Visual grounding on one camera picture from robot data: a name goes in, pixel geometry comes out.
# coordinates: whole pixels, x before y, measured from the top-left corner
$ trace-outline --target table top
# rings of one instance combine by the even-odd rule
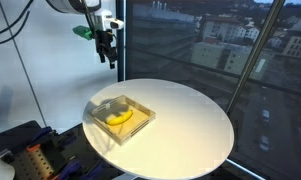
[[[229,156],[232,124],[199,91],[164,80],[127,80],[96,93],[84,112],[120,95],[151,109],[156,118],[120,146],[84,113],[88,141],[118,169],[146,179],[193,179],[212,172]]]

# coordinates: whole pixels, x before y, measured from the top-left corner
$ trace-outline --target banana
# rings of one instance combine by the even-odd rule
[[[126,122],[132,116],[132,114],[133,114],[133,111],[129,110],[119,117],[107,120],[106,123],[110,126],[116,126],[116,125],[122,124],[122,123]]]

